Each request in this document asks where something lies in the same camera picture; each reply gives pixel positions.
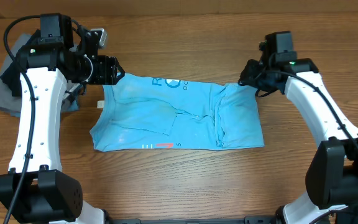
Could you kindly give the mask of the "light blue printed t-shirt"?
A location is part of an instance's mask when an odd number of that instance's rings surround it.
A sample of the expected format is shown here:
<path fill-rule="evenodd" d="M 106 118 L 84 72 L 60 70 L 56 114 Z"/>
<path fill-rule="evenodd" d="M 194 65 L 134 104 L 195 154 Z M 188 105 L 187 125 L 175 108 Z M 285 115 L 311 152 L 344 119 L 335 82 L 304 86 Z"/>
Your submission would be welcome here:
<path fill-rule="evenodd" d="M 94 149 L 229 150 L 264 146 L 256 89 L 126 74 L 105 85 Z"/>

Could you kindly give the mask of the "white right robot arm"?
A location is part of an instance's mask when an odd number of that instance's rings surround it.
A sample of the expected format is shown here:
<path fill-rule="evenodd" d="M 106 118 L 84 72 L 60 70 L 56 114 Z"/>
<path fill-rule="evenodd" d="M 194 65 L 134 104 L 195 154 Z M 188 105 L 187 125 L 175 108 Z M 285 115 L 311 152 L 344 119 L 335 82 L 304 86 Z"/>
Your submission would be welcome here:
<path fill-rule="evenodd" d="M 308 125 L 317 151 L 305 177 L 306 191 L 274 216 L 248 216 L 244 223 L 329 223 L 329 216 L 358 217 L 358 128 L 324 86 L 310 58 L 298 58 L 291 32 L 274 32 L 259 44 L 262 56 L 248 60 L 238 84 L 285 95 Z"/>

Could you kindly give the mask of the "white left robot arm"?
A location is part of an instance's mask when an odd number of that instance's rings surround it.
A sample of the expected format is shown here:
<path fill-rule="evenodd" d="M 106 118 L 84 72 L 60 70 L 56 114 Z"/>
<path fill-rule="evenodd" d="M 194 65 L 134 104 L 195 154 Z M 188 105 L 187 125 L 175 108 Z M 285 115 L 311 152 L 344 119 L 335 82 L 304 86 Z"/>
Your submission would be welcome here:
<path fill-rule="evenodd" d="M 41 14 L 40 35 L 11 55 L 22 103 L 17 143 L 0 175 L 6 220 L 19 223 L 110 223 L 107 211 L 85 202 L 81 184 L 62 171 L 60 117 L 68 82 L 115 85 L 125 75 L 117 58 L 100 55 L 107 32 L 63 14 Z"/>

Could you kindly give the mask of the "black folded garment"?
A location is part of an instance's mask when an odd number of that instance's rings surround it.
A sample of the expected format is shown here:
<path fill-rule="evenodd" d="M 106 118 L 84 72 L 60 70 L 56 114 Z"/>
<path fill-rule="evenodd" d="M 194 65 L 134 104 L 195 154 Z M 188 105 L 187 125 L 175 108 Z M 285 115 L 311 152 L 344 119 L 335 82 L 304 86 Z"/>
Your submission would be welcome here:
<path fill-rule="evenodd" d="M 11 52 L 14 56 L 16 53 L 26 44 L 31 44 L 36 38 L 40 37 L 40 30 L 37 29 L 32 35 L 30 34 L 21 34 L 19 38 L 16 40 Z M 9 91 L 11 92 L 11 96 L 13 97 L 21 97 L 22 96 L 22 88 L 20 81 L 20 71 L 13 64 L 10 56 L 7 56 L 2 65 L 0 80 L 5 84 Z"/>

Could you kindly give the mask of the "grey folded garment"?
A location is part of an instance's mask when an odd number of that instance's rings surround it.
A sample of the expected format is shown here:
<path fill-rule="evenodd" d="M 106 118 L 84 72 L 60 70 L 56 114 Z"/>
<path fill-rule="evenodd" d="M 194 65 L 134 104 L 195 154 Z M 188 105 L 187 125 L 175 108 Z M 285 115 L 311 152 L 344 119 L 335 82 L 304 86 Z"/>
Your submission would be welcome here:
<path fill-rule="evenodd" d="M 18 50 L 30 40 L 32 40 L 30 34 L 21 34 L 11 48 L 11 52 L 15 55 Z M 7 56 L 0 72 L 0 110 L 9 113 L 12 116 L 19 117 L 21 113 L 22 98 L 20 96 L 12 96 L 11 89 L 1 80 L 2 75 L 8 73 L 8 70 L 12 68 L 15 68 L 15 66 L 12 65 L 12 59 Z M 83 86 L 79 83 L 68 81 L 67 92 L 63 96 L 62 113 L 79 110 L 78 95 L 82 87 Z"/>

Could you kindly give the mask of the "black table edge rail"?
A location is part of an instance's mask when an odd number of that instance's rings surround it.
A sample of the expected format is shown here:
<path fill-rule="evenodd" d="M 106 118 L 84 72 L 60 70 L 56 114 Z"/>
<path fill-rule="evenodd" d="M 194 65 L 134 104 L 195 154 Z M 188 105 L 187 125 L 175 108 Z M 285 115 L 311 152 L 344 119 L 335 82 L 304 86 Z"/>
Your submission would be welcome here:
<path fill-rule="evenodd" d="M 110 224 L 283 224 L 276 216 L 246 216 L 244 218 L 182 219 L 182 220 L 140 220 L 110 219 Z"/>

